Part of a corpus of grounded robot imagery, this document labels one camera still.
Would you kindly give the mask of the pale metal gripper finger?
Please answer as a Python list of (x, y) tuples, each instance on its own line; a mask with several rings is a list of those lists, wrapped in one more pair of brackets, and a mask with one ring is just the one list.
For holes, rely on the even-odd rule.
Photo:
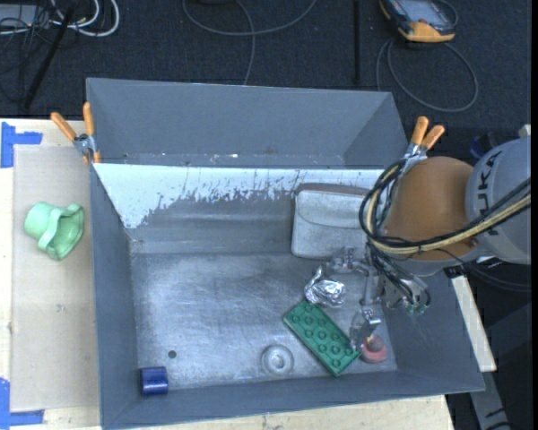
[(316, 270), (318, 280), (340, 280), (349, 276), (364, 276), (364, 264), (354, 247), (344, 247)]
[(349, 338), (352, 346), (362, 346), (374, 334), (382, 320), (369, 308), (361, 308), (352, 318)]

